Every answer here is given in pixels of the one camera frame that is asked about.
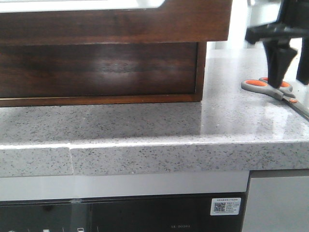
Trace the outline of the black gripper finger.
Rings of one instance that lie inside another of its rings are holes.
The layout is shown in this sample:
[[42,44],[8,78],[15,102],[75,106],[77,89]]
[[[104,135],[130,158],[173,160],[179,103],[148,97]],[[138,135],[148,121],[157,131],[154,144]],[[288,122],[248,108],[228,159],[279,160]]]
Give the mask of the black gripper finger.
[[297,50],[291,48],[290,40],[263,42],[267,58],[268,84],[279,88]]
[[304,85],[309,84],[309,38],[303,38],[301,55],[298,64],[296,79]]

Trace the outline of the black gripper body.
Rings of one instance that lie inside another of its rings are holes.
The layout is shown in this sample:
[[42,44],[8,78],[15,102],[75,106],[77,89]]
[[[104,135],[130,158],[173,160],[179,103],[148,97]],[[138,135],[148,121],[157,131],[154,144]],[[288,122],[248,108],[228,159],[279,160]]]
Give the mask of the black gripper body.
[[307,0],[283,0],[276,21],[249,27],[245,34],[245,40],[250,44],[258,41],[308,37],[309,2]]

